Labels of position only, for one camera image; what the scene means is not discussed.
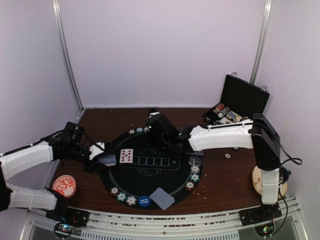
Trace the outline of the nine of hearts card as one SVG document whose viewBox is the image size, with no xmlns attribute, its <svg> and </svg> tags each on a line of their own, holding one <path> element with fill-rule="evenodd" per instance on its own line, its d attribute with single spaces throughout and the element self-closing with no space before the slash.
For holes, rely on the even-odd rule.
<svg viewBox="0 0 320 240">
<path fill-rule="evenodd" d="M 131 164 L 133 162 L 133 149 L 121 149 L 120 150 L 120 164 Z"/>
</svg>

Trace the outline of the red white patterned cup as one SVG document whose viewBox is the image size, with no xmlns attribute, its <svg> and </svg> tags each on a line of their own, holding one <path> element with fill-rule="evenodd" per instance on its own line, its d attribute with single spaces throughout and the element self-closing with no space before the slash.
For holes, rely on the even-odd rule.
<svg viewBox="0 0 320 240">
<path fill-rule="evenodd" d="M 76 193 L 76 180 L 71 175 L 61 175 L 54 181 L 52 189 L 69 199 Z"/>
</svg>

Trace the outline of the clear round dealer button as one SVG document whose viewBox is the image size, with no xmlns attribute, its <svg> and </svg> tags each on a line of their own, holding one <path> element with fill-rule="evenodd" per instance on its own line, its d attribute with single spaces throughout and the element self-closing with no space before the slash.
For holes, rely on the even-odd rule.
<svg viewBox="0 0 320 240">
<path fill-rule="evenodd" d="M 190 158 L 189 158 L 189 164 L 191 165 L 191 166 L 201 166 L 202 165 L 202 158 L 201 157 L 199 157 L 199 156 L 196 156 L 196 155 L 194 155 L 194 156 L 191 156 Z"/>
</svg>

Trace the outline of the blue patterned card deck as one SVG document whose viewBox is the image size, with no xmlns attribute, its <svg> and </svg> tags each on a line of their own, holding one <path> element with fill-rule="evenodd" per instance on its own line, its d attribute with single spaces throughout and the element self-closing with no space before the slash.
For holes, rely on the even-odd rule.
<svg viewBox="0 0 320 240">
<path fill-rule="evenodd" d="M 117 164 L 117 158 L 114 154 L 106 154 L 100 156 L 98 162 L 106 167 L 112 167 Z"/>
</svg>

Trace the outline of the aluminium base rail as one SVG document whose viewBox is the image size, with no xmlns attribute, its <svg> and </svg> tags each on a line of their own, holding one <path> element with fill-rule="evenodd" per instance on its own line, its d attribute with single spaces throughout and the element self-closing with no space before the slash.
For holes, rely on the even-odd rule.
<svg viewBox="0 0 320 240">
<path fill-rule="evenodd" d="M 87 225 L 70 240 L 263 240 L 274 224 L 273 240 L 308 240 L 305 220 L 295 197 L 279 201 L 282 216 L 244 225 L 240 210 L 184 215 L 136 215 L 89 211 Z"/>
</svg>

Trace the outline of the card deck in case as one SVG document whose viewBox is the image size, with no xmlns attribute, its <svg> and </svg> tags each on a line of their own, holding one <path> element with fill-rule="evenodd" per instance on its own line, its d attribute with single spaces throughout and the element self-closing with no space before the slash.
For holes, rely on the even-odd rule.
<svg viewBox="0 0 320 240">
<path fill-rule="evenodd" d="M 224 116 L 220 122 L 222 124 L 232 124 L 232 123 L 238 123 L 243 120 L 243 117 L 239 114 L 235 113 L 234 111 L 229 111 L 226 116 Z"/>
</svg>

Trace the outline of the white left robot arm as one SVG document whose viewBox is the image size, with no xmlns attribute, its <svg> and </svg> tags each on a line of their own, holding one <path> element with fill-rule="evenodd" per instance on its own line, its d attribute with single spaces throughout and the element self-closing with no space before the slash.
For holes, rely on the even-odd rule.
<svg viewBox="0 0 320 240">
<path fill-rule="evenodd" d="M 98 161 L 98 157 L 108 154 L 104 142 L 94 143 L 90 148 L 61 141 L 42 141 L 27 148 L 4 153 L 0 156 L 0 210 L 9 208 L 41 209 L 52 211 L 61 222 L 72 218 L 67 199 L 55 191 L 37 190 L 8 183 L 17 174 L 35 166 L 56 160 L 71 159 L 84 165 Z"/>
</svg>

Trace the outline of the aluminium frame post left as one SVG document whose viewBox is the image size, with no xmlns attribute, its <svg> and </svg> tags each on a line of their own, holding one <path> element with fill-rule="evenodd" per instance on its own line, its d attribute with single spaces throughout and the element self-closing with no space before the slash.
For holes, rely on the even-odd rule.
<svg viewBox="0 0 320 240">
<path fill-rule="evenodd" d="M 62 50 L 62 56 L 63 56 L 63 62 L 65 65 L 68 81 L 71 86 L 71 91 L 73 93 L 73 96 L 75 98 L 77 107 L 80 112 L 84 110 L 81 98 L 80 98 L 80 93 L 76 84 L 73 68 L 72 68 L 72 63 L 70 59 L 70 54 L 68 51 L 68 45 L 67 45 L 67 40 L 66 40 L 66 35 L 64 31 L 64 24 L 63 24 L 63 17 L 62 17 L 62 12 L 61 12 L 61 4 L 59 0 L 53 0 L 52 1 L 52 6 L 53 6 L 53 14 L 57 26 L 57 31 L 58 31 L 58 36 L 60 40 L 60 46 Z"/>
</svg>

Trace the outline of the card dealt to dealer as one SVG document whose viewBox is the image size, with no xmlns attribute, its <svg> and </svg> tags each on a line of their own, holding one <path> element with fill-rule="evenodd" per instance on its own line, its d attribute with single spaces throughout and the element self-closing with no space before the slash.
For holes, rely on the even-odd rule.
<svg viewBox="0 0 320 240">
<path fill-rule="evenodd" d="M 187 152 L 187 155 L 191 155 L 191 156 L 203 156 L 204 152 L 203 151 L 192 151 L 192 152 Z"/>
</svg>

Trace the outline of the red chip row in case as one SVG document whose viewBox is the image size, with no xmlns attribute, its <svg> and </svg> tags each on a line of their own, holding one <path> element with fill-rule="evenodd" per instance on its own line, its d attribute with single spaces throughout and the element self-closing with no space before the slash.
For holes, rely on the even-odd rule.
<svg viewBox="0 0 320 240">
<path fill-rule="evenodd" d="M 221 110 L 223 110 L 225 108 L 225 105 L 223 103 L 219 103 L 217 104 L 215 107 L 213 107 L 212 111 L 215 114 L 218 114 Z"/>
</svg>

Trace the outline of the blue small blind button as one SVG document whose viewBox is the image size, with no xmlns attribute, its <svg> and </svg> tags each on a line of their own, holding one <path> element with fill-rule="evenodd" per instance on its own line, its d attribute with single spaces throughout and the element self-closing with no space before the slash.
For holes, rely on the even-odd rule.
<svg viewBox="0 0 320 240">
<path fill-rule="evenodd" d="M 137 203 L 138 203 L 138 205 L 139 205 L 140 207 L 145 208 L 145 207 L 148 207 L 148 206 L 150 205 L 151 199 L 150 199 L 148 196 L 143 195 L 143 196 L 141 196 L 141 197 L 138 198 Z"/>
</svg>

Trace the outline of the black poker chip case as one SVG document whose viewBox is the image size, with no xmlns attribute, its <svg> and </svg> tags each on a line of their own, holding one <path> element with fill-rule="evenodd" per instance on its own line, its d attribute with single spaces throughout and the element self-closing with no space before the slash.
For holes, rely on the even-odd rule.
<svg viewBox="0 0 320 240">
<path fill-rule="evenodd" d="M 262 114 L 269 97 L 270 93 L 267 90 L 228 74 L 218 104 L 229 107 L 230 111 L 242 116 L 243 121 L 251 119 L 256 113 Z M 213 107 L 204 113 L 202 118 L 213 125 L 222 124 L 220 122 L 222 118 L 218 118 L 218 114 L 213 112 Z"/>
</svg>

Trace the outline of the dark blue mug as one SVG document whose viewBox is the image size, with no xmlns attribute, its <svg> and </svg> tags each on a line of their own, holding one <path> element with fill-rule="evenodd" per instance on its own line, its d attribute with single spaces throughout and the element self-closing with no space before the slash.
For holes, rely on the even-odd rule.
<svg viewBox="0 0 320 240">
<path fill-rule="evenodd" d="M 281 167 L 281 183 L 282 184 L 285 184 L 289 178 L 290 178 L 290 175 L 292 174 L 292 172 L 290 170 L 288 170 L 287 168 L 285 168 L 284 166 Z"/>
</svg>

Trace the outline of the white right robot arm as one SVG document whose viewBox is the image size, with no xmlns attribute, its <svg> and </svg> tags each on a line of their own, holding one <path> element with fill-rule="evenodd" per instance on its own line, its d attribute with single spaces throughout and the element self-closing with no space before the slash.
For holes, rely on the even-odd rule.
<svg viewBox="0 0 320 240">
<path fill-rule="evenodd" d="M 259 220 L 268 220 L 275 212 L 280 188 L 280 136 L 262 113 L 236 123 L 184 126 L 177 129 L 163 113 L 152 112 L 145 122 L 154 141 L 175 154 L 210 149 L 252 149 L 261 172 L 261 200 L 256 210 Z"/>
</svg>

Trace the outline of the blue white chip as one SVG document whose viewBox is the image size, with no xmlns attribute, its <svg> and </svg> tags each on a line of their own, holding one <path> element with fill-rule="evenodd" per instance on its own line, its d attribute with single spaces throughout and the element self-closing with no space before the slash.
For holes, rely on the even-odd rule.
<svg viewBox="0 0 320 240">
<path fill-rule="evenodd" d="M 145 133 L 148 133 L 148 132 L 150 131 L 150 129 L 149 129 L 148 127 L 144 127 L 144 128 L 143 128 L 143 131 L 144 131 Z"/>
<path fill-rule="evenodd" d="M 135 196 L 128 196 L 126 198 L 126 203 L 129 205 L 129 206 L 134 206 L 136 203 L 137 203 L 137 198 Z"/>
<path fill-rule="evenodd" d="M 191 173 L 192 174 L 198 174 L 200 172 L 200 167 L 199 166 L 196 166 L 196 165 L 193 165 L 191 168 Z"/>
</svg>

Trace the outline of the card dealt to small blind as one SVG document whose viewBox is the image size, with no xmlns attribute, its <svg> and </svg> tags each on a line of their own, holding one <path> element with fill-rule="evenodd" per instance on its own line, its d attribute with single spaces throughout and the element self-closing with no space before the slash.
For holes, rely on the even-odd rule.
<svg viewBox="0 0 320 240">
<path fill-rule="evenodd" d="M 149 198 L 153 200 L 163 211 L 175 203 L 175 198 L 158 187 Z"/>
</svg>

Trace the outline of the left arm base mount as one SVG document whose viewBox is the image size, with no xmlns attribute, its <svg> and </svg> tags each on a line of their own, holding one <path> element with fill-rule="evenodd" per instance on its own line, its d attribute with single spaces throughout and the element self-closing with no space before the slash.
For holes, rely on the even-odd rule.
<svg viewBox="0 0 320 240">
<path fill-rule="evenodd" d="M 45 210 L 46 217 L 57 223 L 53 227 L 53 233 L 58 239 L 69 238 L 76 228 L 86 227 L 90 213 L 86 210 L 70 208 L 68 199 L 54 190 L 49 190 L 56 198 L 53 210 Z"/>
</svg>

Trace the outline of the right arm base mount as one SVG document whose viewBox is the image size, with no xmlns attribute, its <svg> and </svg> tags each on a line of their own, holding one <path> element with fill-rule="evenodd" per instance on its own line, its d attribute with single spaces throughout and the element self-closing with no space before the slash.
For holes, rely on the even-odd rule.
<svg viewBox="0 0 320 240">
<path fill-rule="evenodd" d="M 274 220 L 282 216 L 282 211 L 279 204 L 276 203 L 244 209 L 238 214 L 243 227 L 252 226 L 259 237 L 267 238 L 275 232 Z"/>
</svg>

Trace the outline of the brown poker chip stack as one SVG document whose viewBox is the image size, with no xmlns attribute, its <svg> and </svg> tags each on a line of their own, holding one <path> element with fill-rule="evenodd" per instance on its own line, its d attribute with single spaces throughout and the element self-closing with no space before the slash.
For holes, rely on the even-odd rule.
<svg viewBox="0 0 320 240">
<path fill-rule="evenodd" d="M 224 158 L 229 160 L 229 159 L 231 158 L 231 155 L 230 155 L 229 153 L 226 153 L 226 154 L 224 155 Z"/>
</svg>

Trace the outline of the round black poker mat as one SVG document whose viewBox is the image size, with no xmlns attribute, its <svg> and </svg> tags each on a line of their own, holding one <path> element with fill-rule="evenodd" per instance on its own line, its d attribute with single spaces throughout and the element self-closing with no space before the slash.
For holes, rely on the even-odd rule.
<svg viewBox="0 0 320 240">
<path fill-rule="evenodd" d="M 152 199 L 147 207 L 138 204 L 139 197 L 149 197 L 157 188 L 162 188 L 174 197 L 174 204 L 177 204 L 186 199 L 200 182 L 200 180 L 194 182 L 194 190 L 187 191 L 186 183 L 192 182 L 190 179 L 192 166 L 189 164 L 189 159 L 193 155 L 174 154 L 165 148 L 155 146 L 151 141 L 151 135 L 147 132 L 134 135 L 125 132 L 110 144 L 114 149 L 117 163 L 114 166 L 102 166 L 99 170 L 100 179 L 109 194 L 111 188 L 117 187 L 119 192 L 125 193 L 127 197 L 136 197 L 137 203 L 130 207 L 146 210 L 161 209 Z M 133 149 L 132 163 L 120 163 L 122 149 Z M 120 203 L 129 206 L 126 200 Z"/>
</svg>

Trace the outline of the green chip row in case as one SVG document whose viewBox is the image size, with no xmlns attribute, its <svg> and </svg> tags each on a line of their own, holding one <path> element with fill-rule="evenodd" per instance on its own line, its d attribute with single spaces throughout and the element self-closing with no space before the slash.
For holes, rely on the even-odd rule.
<svg viewBox="0 0 320 240">
<path fill-rule="evenodd" d="M 230 108 L 229 107 L 225 107 L 223 108 L 222 110 L 220 110 L 217 114 L 218 118 L 223 118 L 228 112 L 230 111 Z"/>
</svg>

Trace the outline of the round wooden coaster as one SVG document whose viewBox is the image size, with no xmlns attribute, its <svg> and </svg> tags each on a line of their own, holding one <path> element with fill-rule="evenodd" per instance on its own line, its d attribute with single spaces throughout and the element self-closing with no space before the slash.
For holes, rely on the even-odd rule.
<svg viewBox="0 0 320 240">
<path fill-rule="evenodd" d="M 252 170 L 252 184 L 255 189 L 255 191 L 262 196 L 263 190 L 262 190 L 262 179 L 261 179 L 261 170 L 255 166 Z M 280 187 L 280 193 L 285 196 L 288 191 L 288 183 L 284 183 Z"/>
</svg>

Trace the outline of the aluminium frame post right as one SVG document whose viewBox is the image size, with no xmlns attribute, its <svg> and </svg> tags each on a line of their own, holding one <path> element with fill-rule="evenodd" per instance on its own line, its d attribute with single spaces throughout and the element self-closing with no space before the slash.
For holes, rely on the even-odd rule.
<svg viewBox="0 0 320 240">
<path fill-rule="evenodd" d="M 262 59 L 268 44 L 268 37 L 272 19 L 273 2 L 273 0 L 264 1 L 258 45 L 249 81 L 253 85 L 257 85 L 260 79 Z"/>
</svg>

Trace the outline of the aluminium frame post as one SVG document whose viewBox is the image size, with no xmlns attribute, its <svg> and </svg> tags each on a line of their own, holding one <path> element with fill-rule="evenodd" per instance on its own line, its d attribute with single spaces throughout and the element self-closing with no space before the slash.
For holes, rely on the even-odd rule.
<svg viewBox="0 0 320 240">
<path fill-rule="evenodd" d="M 260 79 L 262 59 L 268 44 L 268 37 L 272 19 L 273 2 L 273 0 L 264 1 L 258 45 L 249 81 L 253 85 L 257 85 Z"/>
<path fill-rule="evenodd" d="M 76 84 L 73 68 L 72 68 L 72 63 L 70 59 L 70 54 L 68 51 L 68 45 L 67 45 L 67 40 L 66 40 L 66 35 L 64 31 L 64 24 L 63 24 L 63 17 L 62 17 L 62 12 L 61 12 L 61 4 L 59 0 L 53 0 L 52 1 L 52 6 L 53 6 L 53 14 L 57 26 L 57 31 L 58 31 L 58 36 L 60 40 L 60 46 L 62 50 L 62 56 L 63 56 L 63 62 L 65 65 L 68 81 L 71 86 L 71 91 L 73 93 L 73 96 L 75 98 L 77 107 L 80 112 L 84 110 L 81 98 L 80 98 L 80 93 Z"/>
</svg>

